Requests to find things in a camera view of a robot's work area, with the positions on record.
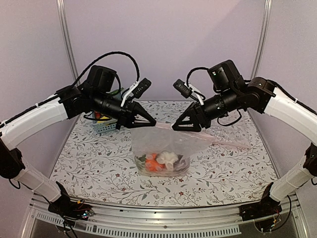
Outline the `white garlic toy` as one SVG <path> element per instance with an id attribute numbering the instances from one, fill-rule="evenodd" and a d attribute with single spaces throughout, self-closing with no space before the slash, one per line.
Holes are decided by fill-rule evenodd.
<path id="1" fill-rule="evenodd" d="M 174 152 L 162 151 L 156 157 L 159 164 L 165 165 L 168 171 L 174 170 L 174 163 L 178 161 L 178 155 Z"/>

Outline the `white daikon radish toy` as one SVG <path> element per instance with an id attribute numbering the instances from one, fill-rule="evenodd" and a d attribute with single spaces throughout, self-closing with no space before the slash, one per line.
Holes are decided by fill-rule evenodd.
<path id="1" fill-rule="evenodd" d="M 136 164 L 138 170 L 144 171 L 145 167 L 146 167 L 146 165 L 145 165 L 145 163 L 146 163 L 146 155 L 144 154 L 144 155 L 142 155 L 140 157 L 135 156 L 134 158 L 135 158 L 135 164 Z"/>

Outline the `dark red apple toy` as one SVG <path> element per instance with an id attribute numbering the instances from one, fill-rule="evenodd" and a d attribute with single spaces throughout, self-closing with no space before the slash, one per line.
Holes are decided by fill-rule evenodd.
<path id="1" fill-rule="evenodd" d="M 178 154 L 178 160 L 173 164 L 175 172 L 184 172 L 190 166 L 190 158 L 185 158 L 183 155 Z"/>

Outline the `orange pepper toy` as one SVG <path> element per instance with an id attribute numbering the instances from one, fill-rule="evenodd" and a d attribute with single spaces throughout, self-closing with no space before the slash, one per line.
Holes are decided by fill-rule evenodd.
<path id="1" fill-rule="evenodd" d="M 146 171 L 157 172 L 157 171 L 162 171 L 165 169 L 165 165 L 158 163 L 156 161 L 156 157 L 157 157 L 156 153 L 146 155 L 146 160 L 145 160 Z"/>

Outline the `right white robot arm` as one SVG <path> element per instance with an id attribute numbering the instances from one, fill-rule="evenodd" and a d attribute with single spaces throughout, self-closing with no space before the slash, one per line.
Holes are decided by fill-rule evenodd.
<path id="1" fill-rule="evenodd" d="M 169 67 L 172 97 L 182 99 L 172 86 L 177 79 L 186 81 L 188 72 L 195 67 L 214 67 L 228 56 L 205 59 L 172 60 Z M 303 100 L 306 105 L 317 110 L 317 61 L 308 59 L 270 57 L 262 60 L 257 73 L 258 77 L 270 79 L 281 85 L 290 95 Z M 193 72 L 190 82 L 195 84 L 207 98 L 215 94 L 213 83 L 206 71 Z M 202 174 L 190 172 L 194 178 L 195 189 L 180 188 L 184 194 L 172 195 L 169 202 L 190 202 L 190 205 L 228 205 L 253 202 L 261 199 L 265 187 L 279 180 L 294 167 L 304 156 L 312 142 L 302 133 L 283 121 L 261 114 L 253 109 L 241 112 L 241 119 L 233 125 L 224 127 L 211 120 L 211 133 L 231 142 L 229 145 L 211 145 L 204 156 L 196 155 L 192 161 L 195 169 Z"/>

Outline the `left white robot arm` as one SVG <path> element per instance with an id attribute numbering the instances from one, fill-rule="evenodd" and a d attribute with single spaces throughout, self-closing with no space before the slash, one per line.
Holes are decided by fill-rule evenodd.
<path id="1" fill-rule="evenodd" d="M 151 86 L 144 78 L 129 87 L 121 99 L 110 93 L 115 70 L 95 65 L 80 85 L 69 85 L 0 125 L 0 175 L 13 179 L 42 195 L 63 215 L 70 215 L 73 203 L 62 185 L 35 169 L 19 151 L 24 143 L 39 132 L 83 113 L 98 112 L 115 119 L 115 128 L 155 126 L 156 120 L 136 101 Z"/>

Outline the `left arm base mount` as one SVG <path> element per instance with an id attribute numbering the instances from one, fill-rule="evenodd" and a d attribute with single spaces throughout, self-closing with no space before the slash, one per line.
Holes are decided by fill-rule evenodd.
<path id="1" fill-rule="evenodd" d="M 91 205 L 86 204 L 83 199 L 77 202 L 71 201 L 63 185 L 59 182 L 56 184 L 60 188 L 61 196 L 56 201 L 50 202 L 48 211 L 73 220 L 87 220 L 94 214 Z"/>

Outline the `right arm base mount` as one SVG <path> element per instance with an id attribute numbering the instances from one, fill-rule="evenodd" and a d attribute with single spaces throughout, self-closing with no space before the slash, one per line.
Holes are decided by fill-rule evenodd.
<path id="1" fill-rule="evenodd" d="M 277 218 L 271 217 L 255 222 L 255 227 L 259 232 L 272 232 L 276 225 L 277 219 L 282 211 L 280 202 L 276 202 L 270 198 L 270 189 L 273 183 L 270 183 L 264 190 L 264 193 L 259 202 L 241 205 L 239 207 L 239 215 L 243 221 L 263 218 L 270 215 L 277 215 Z"/>

